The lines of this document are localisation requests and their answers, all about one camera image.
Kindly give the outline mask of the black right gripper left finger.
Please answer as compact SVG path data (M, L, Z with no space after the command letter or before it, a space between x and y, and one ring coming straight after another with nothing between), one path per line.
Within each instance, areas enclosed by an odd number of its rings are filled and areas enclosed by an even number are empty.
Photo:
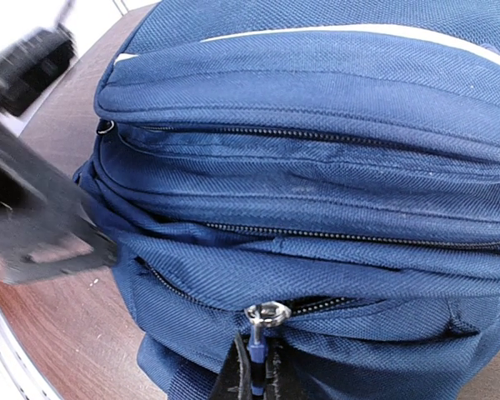
M209 400L252 400L251 361L247 344L237 333L217 375Z

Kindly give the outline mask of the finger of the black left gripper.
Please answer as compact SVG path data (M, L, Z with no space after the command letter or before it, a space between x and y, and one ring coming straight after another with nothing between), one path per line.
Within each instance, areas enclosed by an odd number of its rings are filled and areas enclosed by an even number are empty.
M0 278L17 285L112 266L88 195L0 123Z

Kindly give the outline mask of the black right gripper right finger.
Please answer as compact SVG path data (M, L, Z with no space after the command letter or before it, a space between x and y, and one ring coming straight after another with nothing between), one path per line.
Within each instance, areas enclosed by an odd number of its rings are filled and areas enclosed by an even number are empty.
M282 349L269 351L263 398L267 400L308 400L296 369Z

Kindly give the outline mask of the navy blue student backpack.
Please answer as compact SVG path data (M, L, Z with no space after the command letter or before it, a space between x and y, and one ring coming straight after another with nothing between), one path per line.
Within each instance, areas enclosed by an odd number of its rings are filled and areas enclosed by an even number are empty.
M454 399L500 350L500 1L162 1L76 172L170 399L237 333L308 399Z

